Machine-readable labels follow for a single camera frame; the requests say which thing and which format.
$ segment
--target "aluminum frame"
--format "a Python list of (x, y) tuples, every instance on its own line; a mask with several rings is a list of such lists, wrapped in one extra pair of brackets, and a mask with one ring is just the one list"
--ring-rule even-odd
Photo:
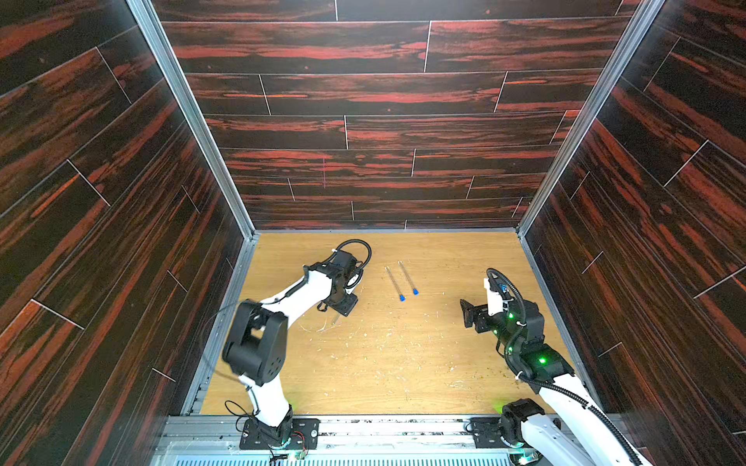
[[(619, 415), (609, 419), (624, 434), (628, 431)], [(473, 456), (504, 457), (510, 453), (526, 453), (531, 449), (516, 449), (501, 445), (495, 449), (477, 449), (467, 430), (475, 418), (499, 418), (499, 415), (320, 415), (295, 416), (315, 418), (319, 426), (319, 445), (308, 457), (337, 460), (337, 466), (347, 461), (375, 460), (380, 455), (405, 459), (417, 455), (436, 458), (469, 458)], [(155, 447), (152, 465), (172, 466), (183, 457), (198, 457), (205, 463), (211, 459), (240, 461), (269, 459), (268, 450), (239, 450), (241, 433), (236, 431), (236, 417), (207, 415), (170, 417), (163, 435)], [(575, 444), (577, 439), (563, 424), (562, 433)]]
[(473, 232), (498, 232), (498, 233), (515, 233), (513, 227), (496, 227), (496, 228), (371, 228), (370, 230), (258, 230), (259, 233), (338, 233), (357, 235), (371, 233), (473, 233)]
[(533, 196), (528, 210), (518, 223), (516, 230), (519, 237), (523, 238), (528, 233), (531, 224), (536, 219), (547, 199), (549, 199), (554, 186), (560, 180), (562, 173), (567, 168), (570, 160), (572, 160), (575, 151), (580, 147), (580, 143), (583, 141), (586, 133), (588, 133), (596, 115), (601, 110), (604, 102), (606, 102), (606, 98), (611, 94), (616, 82), (621, 77), (621, 73), (627, 67), (643, 37), (648, 33), (648, 29), (650, 29), (653, 20), (664, 3), (665, 0), (643, 0), (637, 7), (635, 14), (632, 15), (632, 19), (619, 38), (614, 52), (612, 52), (611, 57), (606, 62), (601, 75), (599, 75), (596, 85), (593, 86), (593, 90), (588, 96), (586, 103), (583, 104), (580, 115), (578, 115), (575, 123), (572, 125), (572, 129), (565, 138), (565, 141), (559, 147), (557, 156), (554, 158), (547, 176), (544, 177), (539, 186), (539, 191)]
[(228, 206), (236, 218), (243, 237), (245, 239), (252, 239), (256, 232), (254, 224), (251, 223), (236, 184), (228, 172), (228, 167), (225, 165), (218, 145), (215, 143), (207, 122), (204, 120), (202, 111), (199, 110), (197, 100), (187, 83), (187, 77), (184, 75), (181, 65), (179, 65), (169, 38), (166, 36), (158, 15), (155, 13), (153, 4), (150, 0), (127, 0), (127, 5), (132, 10), (135, 21), (140, 27), (145, 41), (150, 46), (155, 61), (166, 78), (166, 82), (171, 87), (176, 102), (184, 113), (186, 123), (192, 130), (195, 139), (197, 139), (197, 144), (202, 150), (202, 154), (204, 154), (210, 170), (215, 175), (220, 190), (228, 201)]

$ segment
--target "wood grain texture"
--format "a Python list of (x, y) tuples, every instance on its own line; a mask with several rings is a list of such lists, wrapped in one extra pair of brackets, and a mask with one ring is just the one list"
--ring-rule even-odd
[(150, 464), (158, 437), (166, 425), (167, 412), (175, 389), (175, 384), (171, 380), (150, 371), (140, 401), (119, 441), (113, 464)]
[(221, 204), (222, 192), (216, 189), (210, 196), (210, 200), (199, 211), (197, 216), (192, 217), (190, 229), (184, 228), (177, 240), (181, 248), (176, 253), (169, 271), (176, 277), (179, 283), (188, 289), (195, 284), (202, 262), (207, 258), (210, 246), (214, 243), (226, 214), (226, 209)]
[[(605, 194), (592, 173), (578, 189), (573, 204), (614, 269), (614, 274), (606, 276), (615, 291), (604, 302), (616, 300), (624, 312), (613, 317), (612, 326), (625, 344), (638, 348), (633, 355), (638, 369), (651, 386), (655, 385), (653, 391), (659, 394), (665, 411), (676, 413), (683, 441), (696, 445), (694, 450), (700, 452), (713, 448), (707, 443), (711, 435), (722, 452), (715, 449), (709, 454), (733, 460), (734, 453), (727, 448), (732, 440), (725, 431), (740, 430), (745, 419), (746, 397), (739, 382), (746, 377), (743, 356), (719, 329), (703, 319), (704, 311), (680, 287), (680, 280), (674, 279), (678, 275), (662, 266), (648, 243), (627, 223), (623, 211)], [(701, 350), (703, 344), (708, 351)], [(690, 406), (701, 408), (692, 410)], [(707, 440), (701, 435), (700, 422), (709, 432)], [(719, 464), (739, 463), (723, 460)]]
[(259, 75), (186, 74), (202, 113), (268, 115)]
[[(553, 234), (551, 229), (547, 229), (548, 234)], [(608, 332), (597, 332), (591, 333), (590, 338), (588, 332), (586, 332), (583, 326), (582, 320), (584, 311), (576, 311), (575, 308), (581, 308), (582, 302), (585, 302), (584, 298), (587, 296), (587, 291), (583, 283), (583, 279), (575, 280), (572, 285), (568, 282), (558, 280), (563, 273), (562, 266), (566, 265), (566, 262), (560, 262), (554, 260), (551, 251), (542, 251), (540, 248), (534, 255), (533, 258), (536, 261), (536, 267), (544, 277), (544, 281), (552, 294), (554, 303), (557, 305), (559, 315), (562, 317), (562, 321), (565, 323), (567, 332), (570, 339), (573, 341), (575, 348), (580, 357), (580, 361), (583, 362), (583, 366), (586, 369), (586, 373), (594, 381), (594, 385), (600, 385), (596, 382), (601, 378), (601, 368), (597, 358), (597, 354), (600, 353), (599, 347), (603, 347), (604, 344), (599, 344), (598, 336), (608, 336)], [(572, 267), (567, 270), (570, 273), (570, 277), (575, 276), (577, 273)], [(606, 412), (620, 412), (622, 407), (620, 406), (620, 400), (609, 393), (608, 387), (605, 385), (598, 386), (596, 393), (600, 401), (601, 407)]]
[(464, 220), (412, 220), (408, 230), (435, 228), (515, 228), (520, 218), (474, 218)]
[(0, 332), (106, 211), (103, 200), (64, 163), (0, 217)]
[(228, 260), (228, 263), (231, 264), (231, 267), (235, 268), (236, 261), (241, 252), (241, 247), (243, 246), (243, 235), (241, 234), (241, 230), (238, 227), (235, 217), (230, 213), (225, 216), (222, 227), (228, 229), (228, 232), (226, 233), (228, 235), (228, 240), (226, 240), (223, 248), (223, 255), (225, 256), (225, 259)]
[(392, 201), (466, 199), (469, 177), (293, 178), (299, 201)]
[(495, 111), (579, 110), (600, 73), (600, 69), (508, 72)]
[(621, 75), (638, 89), (644, 89), (678, 39), (679, 36), (654, 22)]
[(640, 6), (640, 3), (642, 3), (642, 0), (621, 0), (616, 14), (632, 16), (637, 10), (637, 7)]
[(696, 464), (696, 454), (679, 437), (676, 425), (658, 401), (659, 394), (654, 391), (657, 386), (648, 385), (630, 354), (621, 344), (598, 359), (598, 385), (618, 400), (619, 414), (630, 429), (630, 440), (636, 446), (646, 445), (637, 450), (652, 456), (654, 465)]
[(577, 191), (577, 188), (585, 180), (589, 171), (580, 163), (577, 159), (570, 159), (570, 163), (562, 172), (562, 176), (559, 177), (559, 184), (565, 190), (570, 199)]
[(598, 121), (591, 126), (578, 155), (585, 157), (592, 176), (616, 208), (691, 296), (742, 265)]
[(741, 351), (746, 353), (746, 313), (743, 303), (746, 299), (746, 271), (725, 280), (715, 288), (697, 298), (701, 307), (715, 322), (725, 336)]
[(354, 220), (348, 201), (243, 201), (251, 220)]
[(113, 204), (184, 122), (162, 80), (71, 158), (75, 167)]
[(20, 2), (0, 12), (0, 95), (135, 25), (123, 0)]
[(290, 181), (287, 178), (233, 177), (233, 182), (244, 201), (259, 199), (294, 201)]
[[(459, 298), (484, 303), (484, 271), (498, 266), (525, 299), (538, 304), (547, 319), (547, 343), (569, 360), (515, 233), (360, 232), (355, 237), (367, 241), (373, 250), (363, 281), (355, 289), (360, 297), (357, 307), (331, 328), (333, 316), (314, 309), (290, 327), (288, 357), (280, 378), (295, 412), (494, 412), (494, 406), (523, 397), (532, 397), (551, 412), (527, 385), (515, 383), (504, 363), (496, 361), (500, 358), (495, 354), (494, 336), (475, 335), (473, 329), (463, 328)], [(349, 233), (264, 233), (241, 299), (259, 300), (283, 289), (288, 277), (302, 275), (303, 264), (325, 258), (329, 248), (350, 238)], [(360, 245), (345, 249), (359, 259), (365, 256)], [(404, 285), (398, 260), (404, 262), (420, 291), (417, 297), (408, 291), (404, 303), (383, 270), (391, 266)], [(325, 321), (328, 330), (316, 332), (324, 328)], [(316, 369), (315, 377), (307, 376), (310, 366)], [(230, 374), (222, 361), (216, 370)], [(240, 384), (214, 377), (201, 413), (224, 414), (223, 402), (241, 394), (245, 396)]]
[(399, 75), (265, 75), (273, 115), (488, 113), (504, 72)]
[(402, 21), (430, 19), (524, 19), (564, 16), (611, 16), (618, 0), (337, 0), (340, 21)]
[(746, 65), (744, 21), (746, 9), (738, 0), (669, 2), (656, 18), (657, 23), (671, 32)]
[(680, 40), (645, 93), (746, 163), (746, 66)]
[(614, 86), (597, 118), (661, 184), (705, 142), (624, 79)]
[(130, 101), (135, 102), (163, 79), (160, 67), (139, 27), (98, 47)]
[(533, 197), (546, 173), (475, 176), (468, 199)]
[(0, 332), (0, 452), (33, 409), (83, 330), (29, 301)]
[(548, 215), (550, 205), (547, 203), (544, 203), (542, 208), (539, 210), (539, 214), (536, 216), (536, 218), (531, 222), (531, 226), (526, 232), (526, 243), (528, 244), (529, 249), (531, 250), (531, 253), (534, 255), (534, 257), (537, 256), (537, 252), (542, 246), (542, 243), (544, 241), (544, 230), (545, 230), (545, 218)]
[(0, 213), (128, 106), (96, 50), (0, 96)]
[(196, 141), (182, 128), (37, 292), (37, 299), (86, 327), (174, 196), (184, 193), (181, 180), (198, 157)]
[(152, 372), (163, 341), (187, 294), (168, 274), (158, 281), (158, 289), (142, 313), (132, 338), (122, 351), (63, 465), (110, 464), (128, 424), (139, 421), (134, 419), (134, 413), (147, 386), (148, 372)]
[[(551, 261), (551, 254), (557, 256), (566, 256), (561, 265), (563, 269), (573, 268), (575, 274), (580, 275), (598, 257), (603, 248), (597, 243), (588, 227), (583, 223), (583, 217), (578, 214), (570, 198), (561, 186), (555, 186), (548, 202), (550, 208), (545, 217), (545, 243), (548, 249), (544, 252), (544, 257)], [(592, 302), (590, 299), (583, 299), (586, 302)], [(592, 327), (587, 328), (588, 333), (592, 333)], [(617, 341), (605, 341), (614, 345)], [(601, 351), (609, 349), (611, 345), (605, 348), (598, 347)]]
[(350, 148), (458, 148), (546, 144), (562, 112), (458, 116), (350, 116)]
[(164, 343), (168, 345), (164, 347), (173, 349), (168, 355), (161, 353), (156, 362), (159, 371), (177, 381), (173, 401), (169, 407), (170, 415), (178, 416), (181, 413), (181, 407), (207, 342), (210, 332), (208, 329), (212, 328), (211, 316), (220, 310), (231, 279), (233, 271), (221, 252), (233, 240), (232, 234), (232, 230), (226, 228), (226, 223), (223, 222), (194, 279), (195, 283), (204, 283), (205, 286), (189, 288), (175, 325)]
[(428, 72), (601, 68), (627, 17), (434, 22)]
[(549, 169), (558, 145), (502, 148), (418, 149), (412, 175), (474, 176), (485, 174), (543, 173)]
[(344, 149), (345, 121), (323, 116), (205, 115), (218, 146), (252, 149)]
[(220, 189), (204, 157), (199, 157), (199, 163), (192, 165), (192, 170), (186, 174), (181, 185), (189, 194), (197, 210), (202, 210), (212, 198), (215, 190)]
[(572, 125), (575, 124), (578, 115), (580, 115), (580, 110), (568, 110), (565, 112), (562, 121), (554, 132), (554, 136), (552, 136), (552, 144), (561, 144), (565, 141), (565, 138), (570, 134)]
[(520, 198), (353, 202), (355, 220), (512, 218)]
[(746, 166), (708, 142), (665, 188), (746, 261)]
[(333, 0), (155, 0), (161, 21), (334, 21)]
[(369, 230), (369, 229), (378, 229), (378, 228), (403, 230), (404, 220), (400, 220), (400, 221), (260, 220), (260, 221), (255, 221), (254, 226), (258, 230)]
[(164, 22), (185, 72), (421, 72), (427, 22)]
[(220, 149), (234, 177), (408, 177), (414, 150), (261, 151)]
[[(116, 284), (107, 289), (106, 298), (96, 299), (96, 303), (101, 303), (100, 309), (96, 306), (98, 311), (87, 321), (86, 331), (75, 349), (60, 365), (46, 392), (39, 398), (37, 409), (19, 422), (18, 432), (11, 439), (10, 446), (0, 453), (0, 459), (21, 464), (62, 462), (107, 384), (107, 378), (101, 375), (111, 374), (120, 357), (130, 353), (126, 348), (131, 336), (137, 334), (142, 316), (151, 317), (153, 308), (150, 305), (156, 304), (153, 298), (159, 295), (160, 281), (167, 275), (168, 264), (181, 246), (178, 239), (189, 224), (189, 218), (195, 214), (194, 206), (183, 190), (178, 191), (163, 208), (163, 215), (156, 222), (152, 234), (144, 238), (142, 247)], [(92, 269), (86, 272), (89, 277)], [(101, 278), (97, 286), (108, 281), (102, 274), (97, 277)], [(72, 288), (70, 282), (63, 283), (62, 287)], [(87, 285), (70, 292), (80, 295), (90, 288), (92, 286)], [(89, 303), (85, 304), (84, 309), (70, 313), (83, 316), (89, 306)], [(138, 347), (137, 352), (150, 354), (144, 347)]]

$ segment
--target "black cable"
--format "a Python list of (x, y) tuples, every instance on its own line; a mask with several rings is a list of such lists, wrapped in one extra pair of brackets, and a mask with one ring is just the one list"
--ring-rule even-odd
[[(521, 319), (520, 322), (525, 324), (526, 319), (526, 307), (524, 305), (523, 296), (521, 296), (521, 292), (518, 291), (518, 289), (513, 285), (513, 283), (503, 275), (501, 272), (497, 271), (494, 268), (488, 268), (487, 269), (487, 277), (490, 277), (490, 274), (494, 278), (499, 278), (505, 282), (505, 285), (510, 289), (511, 292), (513, 292), (513, 295), (515, 296), (516, 301), (518, 302), (518, 306), (521, 309)], [(529, 385), (534, 385), (541, 388), (546, 388), (547, 390), (554, 390), (558, 393), (561, 393), (565, 395), (568, 398), (571, 398), (574, 401), (577, 401), (584, 409), (588, 409), (590, 412), (592, 412), (600, 421), (601, 423), (606, 426), (606, 428), (611, 432), (611, 434), (616, 438), (616, 441), (619, 442), (619, 445), (621, 445), (622, 449), (625, 451), (627, 456), (630, 458), (630, 462), (635, 466), (642, 465), (642, 461), (639, 458), (638, 453), (636, 452), (635, 448), (630, 444), (630, 442), (627, 440), (624, 435), (619, 432), (619, 429), (616, 428), (614, 423), (598, 408), (596, 408), (593, 405), (589, 406), (588, 400), (581, 397), (578, 394), (573, 393), (572, 391), (569, 391), (567, 388), (560, 387), (558, 385), (555, 385), (553, 383), (549, 382), (543, 382), (540, 380), (531, 380), (528, 377), (526, 377), (523, 374), (520, 374), (515, 367), (513, 366), (513, 363), (508, 358), (508, 354), (510, 353), (511, 348), (513, 347), (513, 344), (515, 343), (515, 340), (518, 339), (518, 336), (521, 334), (521, 332), (524, 330), (525, 327), (521, 327), (516, 331), (511, 337), (510, 340), (505, 344), (505, 352), (504, 352), (504, 358), (505, 362), (507, 363), (508, 368), (514, 373), (518, 374), (517, 377), (522, 382), (525, 382)], [(498, 354), (500, 348), (500, 341), (498, 339), (498, 346), (496, 349), (498, 350)]]
[(519, 374), (518, 379), (523, 382), (526, 382), (529, 385), (535, 385), (537, 387), (546, 388), (548, 390), (554, 390), (580, 403), (580, 405), (584, 409), (588, 409), (590, 412), (592, 412), (601, 421), (601, 423), (604, 426), (606, 426), (609, 432), (611, 432), (611, 434), (614, 435), (614, 438), (616, 438), (616, 441), (619, 442), (619, 444), (621, 445), (621, 448), (624, 450), (627, 456), (630, 457), (630, 462), (635, 466), (642, 465), (642, 461), (640, 460), (637, 452), (635, 451), (635, 448), (630, 444), (627, 438), (624, 437), (624, 435), (621, 432), (619, 432), (619, 429), (616, 428), (614, 423), (600, 409), (596, 408), (593, 405), (590, 405), (588, 400), (586, 400), (585, 398), (581, 397), (578, 394), (573, 393), (572, 391), (569, 391), (567, 388), (559, 387), (557, 385), (554, 385), (553, 383), (542, 382), (540, 380), (530, 380), (526, 378), (526, 376), (524, 376), (523, 374)]
[[(247, 391), (251, 395), (254, 396), (254, 401), (256, 401), (257, 397), (256, 397), (256, 395), (254, 395), (254, 392), (251, 390), (251, 387), (247, 388)], [(243, 411), (243, 414), (233, 412), (233, 410), (231, 410), (231, 408), (228, 408), (228, 404), (229, 403), (232, 403), (232, 404), (238, 406), (241, 409), (241, 411)], [(230, 412), (232, 415), (236, 416), (236, 431), (237, 432), (241, 432), (241, 434), (247, 433), (246, 430), (245, 430), (245, 426), (243, 428), (241, 428), (241, 429), (239, 429), (239, 427), (238, 427), (238, 423), (243, 418), (247, 418), (249, 420), (252, 420), (254, 422), (254, 425), (256, 426), (256, 424), (257, 424), (257, 415), (261, 412), (261, 409), (259, 408), (259, 404), (258, 403), (254, 404), (254, 406), (257, 408), (257, 411), (256, 412), (252, 412), (251, 414), (249, 414), (243, 408), (243, 406), (239, 405), (238, 403), (236, 403), (233, 400), (226, 400), (223, 403), (223, 405), (225, 406), (225, 408), (227, 409), (228, 412)], [(272, 450), (272, 448), (269, 446), (269, 444), (266, 441), (264, 442), (264, 444), (267, 446), (267, 450), (269, 450), (269, 454), (271, 455), (271, 458), (269, 459), (269, 464), (273, 465), (276, 461), (279, 461), (281, 459), (287, 459), (287, 455), (275, 455), (275, 452)]]
[[(360, 265), (358, 265), (355, 268), (355, 270), (353, 271), (353, 273), (352, 273), (353, 277), (355, 275), (357, 275), (357, 280), (355, 280), (355, 282), (352, 283), (351, 285), (349, 285), (349, 284), (346, 283), (345, 284), (345, 289), (351, 289), (351, 288), (354, 288), (355, 286), (357, 286), (357, 284), (363, 278), (363, 269), (365, 268), (366, 265), (368, 265), (368, 262), (370, 262), (371, 257), (373, 256), (373, 250), (371, 249), (371, 245), (369, 245), (367, 242), (363, 241), (362, 239), (348, 239), (347, 241), (342, 242), (342, 244), (340, 244), (339, 246), (337, 246), (335, 249), (337, 251), (340, 251), (340, 250), (342, 250), (343, 247), (345, 247), (346, 245), (352, 244), (352, 243), (358, 243), (358, 244), (361, 244), (361, 245), (365, 246), (366, 249), (368, 250), (368, 257), (366, 257), (366, 259)], [(329, 256), (324, 262), (327, 262), (332, 257), (334, 257), (334, 254), (332, 254), (331, 256)]]
[(494, 278), (499, 278), (504, 281), (505, 286), (510, 288), (510, 291), (513, 292), (513, 296), (515, 297), (515, 300), (518, 302), (518, 307), (521, 309), (521, 318), (520, 322), (522, 324), (526, 324), (526, 305), (523, 302), (523, 296), (521, 295), (521, 292), (518, 291), (518, 288), (513, 285), (513, 282), (510, 281), (508, 277), (506, 277), (502, 272), (497, 270), (496, 268), (488, 268), (487, 269), (487, 277), (490, 277), (490, 273), (494, 275)]
[(217, 315), (219, 313), (225, 311), (229, 307), (237, 305), (240, 302), (241, 302), (240, 300), (239, 301), (234, 301), (233, 303), (226, 304), (225, 306), (221, 307), (220, 309), (218, 309), (217, 311), (215, 311), (210, 317), (204, 319), (202, 321), (202, 323), (200, 324), (199, 330), (197, 330), (197, 343), (198, 343), (199, 347), (202, 348), (202, 350), (200, 350), (201, 351), (200, 360), (203, 363), (205, 363), (208, 368), (210, 368), (210, 372), (212, 372), (213, 374), (218, 375), (218, 376), (220, 376), (220, 377), (222, 377), (224, 379), (230, 380), (232, 382), (238, 382), (238, 383), (240, 383), (240, 382), (239, 382), (239, 380), (236, 377), (229, 377), (229, 376), (227, 376), (225, 374), (221, 374), (220, 372), (216, 371), (216, 367), (217, 367), (216, 365), (214, 365), (214, 366), (211, 365), (210, 362), (207, 361), (207, 359), (205, 359), (205, 357), (204, 357), (204, 346), (202, 344), (202, 340), (203, 340), (203, 337), (204, 337), (203, 333), (204, 333), (205, 325), (207, 325), (208, 322), (210, 322), (215, 317), (217, 317)]
[(633, 447), (630, 442), (627, 440), (624, 435), (619, 432), (619, 429), (616, 428), (614, 423), (598, 408), (595, 406), (589, 406), (588, 410), (596, 415), (596, 418), (600, 419), (602, 423), (604, 423), (604, 426), (611, 432), (612, 435), (616, 438), (616, 441), (619, 442), (622, 448), (624, 448), (624, 451), (627, 452), (627, 456), (630, 457), (630, 462), (635, 466), (642, 465), (642, 460), (639, 458), (639, 454), (637, 453), (637, 450), (635, 450), (635, 447)]

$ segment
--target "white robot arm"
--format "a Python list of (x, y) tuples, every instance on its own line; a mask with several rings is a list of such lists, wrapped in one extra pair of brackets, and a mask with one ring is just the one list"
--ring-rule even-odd
[(529, 399), (503, 407), (501, 434), (512, 447), (536, 448), (554, 466), (651, 466), (593, 401), (565, 359), (544, 343), (544, 318), (499, 271), (487, 269), (487, 304), (461, 300), (466, 327), (493, 332), (496, 350), (517, 380), (528, 383), (583, 445), (583, 452)]
[[(361, 262), (342, 251), (350, 243), (364, 245), (368, 258)], [(259, 303), (242, 302), (223, 347), (223, 360), (253, 395), (257, 427), (270, 448), (287, 445), (291, 433), (292, 407), (285, 399), (279, 377), (285, 362), (288, 329), (316, 303), (321, 311), (331, 307), (347, 317), (357, 303), (353, 291), (372, 254), (368, 243), (359, 239), (345, 241), (332, 251), (323, 262), (304, 265), (304, 276), (275, 296)]]

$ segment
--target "metal rail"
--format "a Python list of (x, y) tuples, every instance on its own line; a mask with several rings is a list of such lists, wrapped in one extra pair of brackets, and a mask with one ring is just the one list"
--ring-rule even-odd
[(560, 180), (570, 160), (572, 160), (572, 156), (580, 146), (586, 133), (588, 133), (588, 129), (590, 129), (596, 115), (601, 110), (612, 89), (614, 89), (616, 81), (618, 81), (624, 68), (627, 67), (632, 55), (640, 45), (642, 38), (645, 37), (651, 24), (653, 24), (653, 20), (664, 2), (665, 0), (643, 0), (637, 7), (630, 23), (621, 35), (616, 48), (614, 48), (614, 52), (609, 57), (609, 61), (606, 62), (604, 70), (598, 77), (598, 81), (588, 96), (588, 100), (583, 105), (583, 109), (580, 110), (580, 115), (578, 115), (577, 120), (572, 125), (572, 129), (562, 143), (562, 146), (560, 146), (557, 156), (554, 158), (554, 162), (547, 172), (547, 176), (539, 186), (539, 191), (534, 195), (528, 210), (518, 223), (517, 231), (518, 236), (521, 238), (525, 237), (526, 233), (528, 233), (531, 224), (549, 198), (554, 186)]
[(207, 343), (204, 346), (197, 371), (192, 378), (192, 385), (189, 386), (189, 391), (186, 393), (184, 404), (181, 407), (182, 416), (189, 416), (192, 413), (199, 414), (202, 407), (202, 400), (207, 393), (207, 387), (210, 386), (210, 381), (213, 378), (215, 366), (220, 357), (220, 351), (228, 336), (228, 330), (231, 328), (233, 317), (236, 314), (241, 288), (243, 288), (243, 283), (246, 280), (248, 267), (251, 264), (251, 258), (254, 256), (254, 249), (258, 239), (258, 236), (255, 236), (253, 239), (244, 239), (243, 241), (241, 252), (239, 252), (238, 259), (236, 259), (233, 276), (219, 307), (219, 309), (223, 307), (227, 309), (215, 317), (215, 322), (210, 331), (210, 336), (207, 338)]
[(197, 100), (192, 94), (191, 88), (189, 88), (187, 77), (184, 76), (184, 71), (182, 71), (181, 65), (176, 59), (174, 49), (171, 47), (169, 38), (160, 24), (153, 4), (150, 0), (127, 0), (127, 4), (132, 10), (142, 35), (145, 36), (145, 41), (150, 46), (166, 82), (171, 87), (176, 102), (179, 104), (181, 111), (184, 112), (186, 123), (191, 128), (195, 139), (197, 139), (197, 144), (202, 149), (204, 158), (215, 175), (225, 199), (228, 201), (228, 206), (230, 206), (231, 212), (236, 218), (243, 237), (246, 239), (253, 238), (254, 225), (248, 217), (246, 207), (241, 201), (236, 184), (228, 172), (228, 167), (225, 166), (225, 161), (220, 155), (218, 145), (215, 143), (207, 122), (204, 120), (202, 111), (199, 110)]

